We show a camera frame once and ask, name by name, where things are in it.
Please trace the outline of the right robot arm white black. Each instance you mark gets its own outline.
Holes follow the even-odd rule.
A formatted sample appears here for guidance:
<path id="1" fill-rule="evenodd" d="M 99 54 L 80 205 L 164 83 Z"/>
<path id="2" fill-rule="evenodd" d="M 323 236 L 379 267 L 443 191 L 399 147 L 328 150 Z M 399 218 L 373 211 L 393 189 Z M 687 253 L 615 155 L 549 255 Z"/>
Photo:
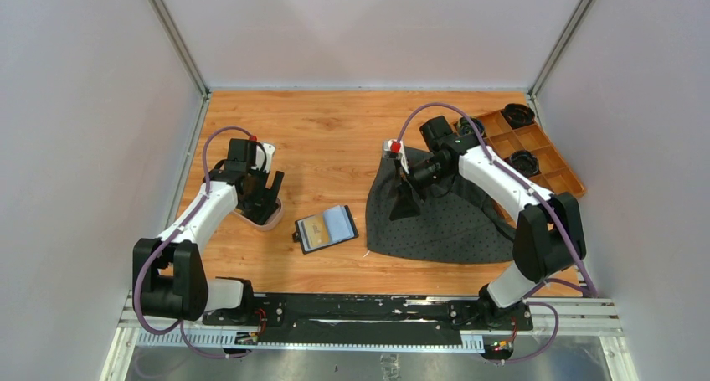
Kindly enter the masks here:
<path id="1" fill-rule="evenodd" d="M 572 266 L 586 271 L 579 202 L 573 194 L 554 193 L 525 178 L 485 143 L 476 127 L 456 133 L 438 116 L 419 131 L 432 154 L 424 161 L 409 161 L 402 137 L 383 143 L 383 156 L 394 161 L 399 176 L 392 220 L 419 214 L 426 189 L 450 176 L 473 183 L 515 219 L 512 263 L 481 288 L 474 321 L 499 328 L 557 273 Z"/>

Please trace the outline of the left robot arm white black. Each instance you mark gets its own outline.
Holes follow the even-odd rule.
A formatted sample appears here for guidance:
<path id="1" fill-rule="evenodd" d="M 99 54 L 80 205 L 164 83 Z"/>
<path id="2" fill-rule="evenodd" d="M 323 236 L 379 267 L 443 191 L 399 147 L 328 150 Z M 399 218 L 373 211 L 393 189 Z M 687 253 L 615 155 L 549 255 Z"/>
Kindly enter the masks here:
<path id="1" fill-rule="evenodd" d="M 194 321 L 205 312 L 224 310 L 237 325 L 255 318 L 257 305 L 250 282 L 210 280 L 202 255 L 230 214 L 260 231 L 278 224 L 284 174 L 271 170 L 275 152 L 275 145 L 268 142 L 231 139 L 227 157 L 208 171 L 181 216 L 158 236 L 136 242 L 132 259 L 135 313 Z"/>

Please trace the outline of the black leather card holder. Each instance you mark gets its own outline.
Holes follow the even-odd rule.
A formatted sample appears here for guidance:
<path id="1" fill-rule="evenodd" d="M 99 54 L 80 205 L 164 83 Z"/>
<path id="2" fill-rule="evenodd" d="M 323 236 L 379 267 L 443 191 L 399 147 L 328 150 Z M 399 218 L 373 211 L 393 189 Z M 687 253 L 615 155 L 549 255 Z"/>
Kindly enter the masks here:
<path id="1" fill-rule="evenodd" d="M 322 213 L 313 214 L 294 222 L 292 240 L 301 247 L 304 255 L 339 245 L 359 237 L 351 209 L 337 205 Z"/>

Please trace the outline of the gold credit card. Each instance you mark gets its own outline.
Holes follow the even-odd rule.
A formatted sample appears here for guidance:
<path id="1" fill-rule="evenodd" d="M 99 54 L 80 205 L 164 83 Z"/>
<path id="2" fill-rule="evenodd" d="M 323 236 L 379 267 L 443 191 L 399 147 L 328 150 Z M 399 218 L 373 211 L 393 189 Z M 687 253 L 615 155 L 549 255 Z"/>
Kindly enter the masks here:
<path id="1" fill-rule="evenodd" d="M 298 227 L 306 252 L 325 247 L 332 242 L 323 214 L 315 214 L 299 220 Z"/>

